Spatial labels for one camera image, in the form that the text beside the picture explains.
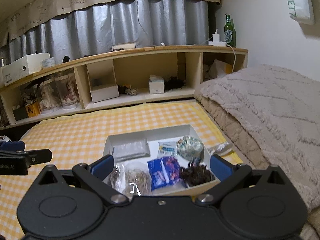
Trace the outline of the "clear zip bag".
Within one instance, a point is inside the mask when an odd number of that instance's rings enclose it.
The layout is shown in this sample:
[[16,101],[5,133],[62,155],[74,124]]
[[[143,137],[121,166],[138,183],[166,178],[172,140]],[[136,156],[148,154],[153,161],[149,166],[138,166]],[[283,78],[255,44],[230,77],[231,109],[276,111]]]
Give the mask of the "clear zip bag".
[[103,182],[116,191],[123,193],[125,190],[125,165],[123,163],[117,163]]

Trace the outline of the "dark brown hair scrunchie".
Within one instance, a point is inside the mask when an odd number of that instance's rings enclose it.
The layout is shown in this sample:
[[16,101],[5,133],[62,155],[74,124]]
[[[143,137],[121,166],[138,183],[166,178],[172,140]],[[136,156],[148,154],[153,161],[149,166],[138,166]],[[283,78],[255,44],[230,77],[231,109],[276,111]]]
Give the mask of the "dark brown hair scrunchie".
[[186,168],[180,167],[180,178],[189,186],[198,186],[215,180],[206,165],[194,166],[193,163],[189,163]]

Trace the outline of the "bag of rubber bands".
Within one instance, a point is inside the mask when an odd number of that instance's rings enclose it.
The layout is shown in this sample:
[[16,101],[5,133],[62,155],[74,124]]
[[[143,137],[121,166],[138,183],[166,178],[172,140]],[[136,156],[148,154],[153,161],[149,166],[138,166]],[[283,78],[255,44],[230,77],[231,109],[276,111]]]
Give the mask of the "bag of rubber bands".
[[125,165],[124,194],[129,198],[151,194],[151,177],[145,163],[134,161]]

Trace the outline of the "blue floral silk pouch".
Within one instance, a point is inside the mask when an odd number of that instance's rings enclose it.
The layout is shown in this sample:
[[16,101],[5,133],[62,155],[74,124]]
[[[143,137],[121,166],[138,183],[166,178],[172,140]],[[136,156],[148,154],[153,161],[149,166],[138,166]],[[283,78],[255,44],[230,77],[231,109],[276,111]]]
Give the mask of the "blue floral silk pouch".
[[177,142],[178,155],[189,162],[200,157],[203,151],[203,143],[195,137],[186,135]]

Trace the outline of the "silver foil packet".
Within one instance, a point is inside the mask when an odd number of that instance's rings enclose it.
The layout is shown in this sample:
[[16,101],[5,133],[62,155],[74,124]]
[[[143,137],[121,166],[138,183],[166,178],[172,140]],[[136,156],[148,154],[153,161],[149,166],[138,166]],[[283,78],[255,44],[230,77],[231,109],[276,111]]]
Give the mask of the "silver foil packet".
[[115,162],[122,162],[131,159],[150,157],[150,149],[146,139],[126,142],[113,146],[112,156]]

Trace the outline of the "blue tissue packet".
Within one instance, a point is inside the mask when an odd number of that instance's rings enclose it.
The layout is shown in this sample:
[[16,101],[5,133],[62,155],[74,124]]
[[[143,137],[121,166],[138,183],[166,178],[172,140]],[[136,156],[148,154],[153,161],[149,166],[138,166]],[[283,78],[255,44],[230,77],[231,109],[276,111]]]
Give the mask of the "blue tissue packet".
[[162,157],[148,161],[151,177],[151,192],[170,192],[186,188],[184,180],[180,177],[180,165],[174,157]]

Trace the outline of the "blue white foil sachet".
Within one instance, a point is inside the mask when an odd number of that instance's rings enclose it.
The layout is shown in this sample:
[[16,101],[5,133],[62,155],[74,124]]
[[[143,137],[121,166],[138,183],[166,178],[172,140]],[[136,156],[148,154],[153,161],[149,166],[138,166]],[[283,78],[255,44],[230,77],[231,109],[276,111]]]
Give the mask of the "blue white foil sachet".
[[162,141],[158,143],[157,158],[173,157],[177,158],[177,142],[174,141]]

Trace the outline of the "yellow checked bed sheet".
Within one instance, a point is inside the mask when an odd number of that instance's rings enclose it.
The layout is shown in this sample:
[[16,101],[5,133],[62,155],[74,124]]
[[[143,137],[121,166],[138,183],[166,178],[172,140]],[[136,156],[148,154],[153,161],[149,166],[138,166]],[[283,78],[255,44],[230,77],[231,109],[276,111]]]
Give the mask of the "yellow checked bed sheet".
[[228,139],[196,101],[146,103],[62,116],[35,126],[4,129],[1,134],[23,141],[26,150],[50,149],[51,163],[68,170],[78,163],[90,164],[99,159],[109,135],[178,125],[193,126],[206,147]]

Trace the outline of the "yellow small box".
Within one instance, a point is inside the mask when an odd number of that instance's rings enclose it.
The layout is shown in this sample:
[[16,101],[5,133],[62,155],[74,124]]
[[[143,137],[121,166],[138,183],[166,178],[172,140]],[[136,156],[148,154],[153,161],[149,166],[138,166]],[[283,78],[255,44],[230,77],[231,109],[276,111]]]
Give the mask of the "yellow small box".
[[41,113],[39,108],[39,103],[37,101],[27,104],[25,106],[25,109],[27,111],[27,115],[29,118],[38,116]]

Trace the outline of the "white shallow cardboard box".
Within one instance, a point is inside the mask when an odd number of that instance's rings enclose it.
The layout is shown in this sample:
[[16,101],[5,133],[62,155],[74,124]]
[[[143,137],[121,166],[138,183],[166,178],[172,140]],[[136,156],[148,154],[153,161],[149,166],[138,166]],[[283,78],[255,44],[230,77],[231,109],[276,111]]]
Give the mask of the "white shallow cardboard box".
[[[165,128],[150,129],[140,132],[131,132],[118,135],[109,135],[106,139],[103,155],[112,155],[113,148],[125,143],[131,143],[145,139],[148,142],[148,147],[150,151],[149,157],[140,157],[127,160],[124,164],[144,164],[146,165],[148,161],[157,158],[158,148],[160,142],[178,142],[185,135],[189,135],[193,138],[200,139],[198,133],[195,131],[191,125],[180,125],[171,126]],[[219,179],[215,178],[210,182],[197,185],[197,186],[186,186],[182,188],[181,186],[167,186],[159,190],[153,191],[153,196],[198,196],[216,186],[220,182]]]

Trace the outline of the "pink doll in clear case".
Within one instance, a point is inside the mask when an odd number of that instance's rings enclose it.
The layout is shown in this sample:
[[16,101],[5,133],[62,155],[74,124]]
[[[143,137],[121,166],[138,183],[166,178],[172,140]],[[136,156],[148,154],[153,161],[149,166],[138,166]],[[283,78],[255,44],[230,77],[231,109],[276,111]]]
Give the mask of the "pink doll in clear case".
[[63,109],[74,109],[77,107],[77,102],[72,87],[72,83],[68,75],[63,75],[55,78],[57,91]]

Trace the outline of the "beige fluffy blanket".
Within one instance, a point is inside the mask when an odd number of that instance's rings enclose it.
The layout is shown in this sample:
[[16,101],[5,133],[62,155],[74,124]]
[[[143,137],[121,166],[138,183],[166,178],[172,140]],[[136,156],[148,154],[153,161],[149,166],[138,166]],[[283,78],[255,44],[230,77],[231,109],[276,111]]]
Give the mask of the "beige fluffy blanket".
[[284,170],[308,208],[302,238],[319,239],[319,82],[263,65],[208,80],[194,96],[255,168]]

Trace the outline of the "white storage box on shelf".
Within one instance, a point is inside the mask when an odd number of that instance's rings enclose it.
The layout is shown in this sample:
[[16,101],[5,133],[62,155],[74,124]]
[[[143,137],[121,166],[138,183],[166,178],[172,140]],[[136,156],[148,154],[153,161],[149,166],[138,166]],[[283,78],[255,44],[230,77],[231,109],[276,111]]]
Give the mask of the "white storage box on shelf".
[[41,71],[42,61],[49,59],[49,53],[26,55],[1,68],[4,85],[20,80],[28,75]]

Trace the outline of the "roll of tape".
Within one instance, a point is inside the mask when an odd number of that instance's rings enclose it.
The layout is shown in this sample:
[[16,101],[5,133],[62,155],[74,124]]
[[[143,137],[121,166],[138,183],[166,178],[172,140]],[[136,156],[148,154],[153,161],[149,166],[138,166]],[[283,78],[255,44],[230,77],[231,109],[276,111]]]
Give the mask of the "roll of tape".
[[56,65],[55,58],[54,57],[47,58],[43,60],[41,64],[42,64],[42,69],[53,67]]

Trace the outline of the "open white small box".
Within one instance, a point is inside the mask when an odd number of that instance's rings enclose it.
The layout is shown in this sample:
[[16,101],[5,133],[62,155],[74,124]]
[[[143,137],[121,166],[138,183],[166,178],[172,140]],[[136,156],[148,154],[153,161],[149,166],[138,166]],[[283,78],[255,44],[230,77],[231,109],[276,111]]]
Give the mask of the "open white small box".
[[101,102],[119,96],[113,60],[87,65],[92,102]]

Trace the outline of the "white tissue box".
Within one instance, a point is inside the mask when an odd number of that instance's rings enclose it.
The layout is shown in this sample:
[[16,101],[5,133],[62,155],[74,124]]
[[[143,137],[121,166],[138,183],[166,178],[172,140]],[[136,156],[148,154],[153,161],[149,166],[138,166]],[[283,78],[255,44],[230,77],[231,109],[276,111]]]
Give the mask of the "white tissue box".
[[164,79],[161,76],[150,75],[149,77],[149,93],[162,94],[164,93]]

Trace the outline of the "wooden headboard shelf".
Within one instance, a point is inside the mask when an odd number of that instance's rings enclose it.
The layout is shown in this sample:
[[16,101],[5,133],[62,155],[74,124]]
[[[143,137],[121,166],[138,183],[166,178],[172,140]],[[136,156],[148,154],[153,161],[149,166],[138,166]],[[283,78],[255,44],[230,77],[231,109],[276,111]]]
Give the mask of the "wooden headboard shelf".
[[[247,67],[248,50],[217,46],[157,46],[121,50],[66,62],[43,69],[1,89],[1,100],[9,126],[21,126],[57,116],[87,113],[101,109],[140,103],[189,99],[204,81],[204,62],[215,59],[234,66]],[[13,106],[21,96],[23,85],[40,81],[53,74],[72,70],[80,96],[80,105],[59,109],[48,114],[16,120]],[[167,89],[162,94],[150,94],[149,77],[178,77],[181,88]]]

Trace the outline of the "book on shelf top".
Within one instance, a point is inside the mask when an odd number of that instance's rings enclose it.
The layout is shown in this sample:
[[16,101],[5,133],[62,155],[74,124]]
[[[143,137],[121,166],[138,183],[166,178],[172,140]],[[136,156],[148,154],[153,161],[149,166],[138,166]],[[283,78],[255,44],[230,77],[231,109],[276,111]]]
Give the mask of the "book on shelf top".
[[135,48],[136,48],[135,42],[128,42],[128,43],[122,43],[122,44],[115,44],[111,47],[110,51],[121,51],[121,50],[135,49]]

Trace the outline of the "white charger adapter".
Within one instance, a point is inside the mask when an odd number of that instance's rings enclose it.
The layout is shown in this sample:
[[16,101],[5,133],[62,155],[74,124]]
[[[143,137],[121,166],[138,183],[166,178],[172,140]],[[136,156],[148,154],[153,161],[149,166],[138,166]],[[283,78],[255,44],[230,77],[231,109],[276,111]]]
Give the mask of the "white charger adapter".
[[212,35],[212,40],[208,41],[209,46],[215,46],[215,47],[226,47],[227,44],[224,41],[221,41],[220,34],[218,33],[218,30],[215,31],[215,33]]

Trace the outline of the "silver curtain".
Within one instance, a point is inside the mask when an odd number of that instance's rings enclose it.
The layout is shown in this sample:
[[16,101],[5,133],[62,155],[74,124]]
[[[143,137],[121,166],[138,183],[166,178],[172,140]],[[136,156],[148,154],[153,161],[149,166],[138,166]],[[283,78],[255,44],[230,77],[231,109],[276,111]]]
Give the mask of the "silver curtain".
[[122,43],[137,48],[203,44],[209,36],[208,2],[123,0],[57,16],[1,48],[11,63],[25,55],[49,53],[57,63],[110,51]]

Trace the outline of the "green glass bottle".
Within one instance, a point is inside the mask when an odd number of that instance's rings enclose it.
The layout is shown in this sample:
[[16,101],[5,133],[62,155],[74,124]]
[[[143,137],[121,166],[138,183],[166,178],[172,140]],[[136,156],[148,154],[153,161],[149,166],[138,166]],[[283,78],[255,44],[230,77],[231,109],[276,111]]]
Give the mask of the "green glass bottle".
[[224,38],[227,45],[236,47],[235,29],[229,14],[225,14]]

